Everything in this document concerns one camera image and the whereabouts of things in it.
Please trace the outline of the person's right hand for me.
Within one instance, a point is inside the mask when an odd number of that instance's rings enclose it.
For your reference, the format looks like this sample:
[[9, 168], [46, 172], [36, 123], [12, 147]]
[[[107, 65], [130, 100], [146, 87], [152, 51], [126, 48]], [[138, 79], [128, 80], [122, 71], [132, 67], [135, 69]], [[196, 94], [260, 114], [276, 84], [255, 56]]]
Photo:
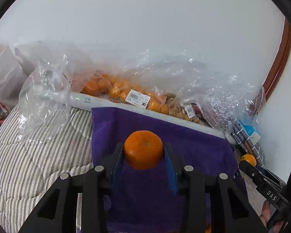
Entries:
[[[266, 227], [267, 222], [270, 220], [271, 217], [271, 209], [270, 209], [270, 203], [269, 201], [265, 201], [262, 206], [262, 212], [261, 215], [259, 216], [260, 220], [262, 221], [263, 225]], [[273, 227], [273, 232], [278, 233], [280, 229], [283, 226], [284, 221], [278, 222], [274, 227]]]

